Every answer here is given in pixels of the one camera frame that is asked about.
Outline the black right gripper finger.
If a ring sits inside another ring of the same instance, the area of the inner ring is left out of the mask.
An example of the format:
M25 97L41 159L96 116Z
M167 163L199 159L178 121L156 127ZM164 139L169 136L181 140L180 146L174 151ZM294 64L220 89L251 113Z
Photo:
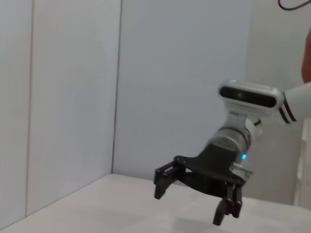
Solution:
M232 215L234 218L239 218L241 208L242 187L236 184L226 184L225 193L222 195L222 200L215 211L213 224L221 225L225 215Z
M155 170L154 185L155 194L154 198L159 200L163 197L168 187L176 181L184 183L184 178L187 175L192 175L192 171L185 166L172 161Z

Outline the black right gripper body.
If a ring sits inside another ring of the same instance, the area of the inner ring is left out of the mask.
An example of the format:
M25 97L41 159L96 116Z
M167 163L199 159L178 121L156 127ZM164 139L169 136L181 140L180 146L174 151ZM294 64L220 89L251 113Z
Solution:
M178 180L207 195L225 195L227 186L243 186L243 178L230 170L237 155L236 149L210 143L196 157L176 156Z

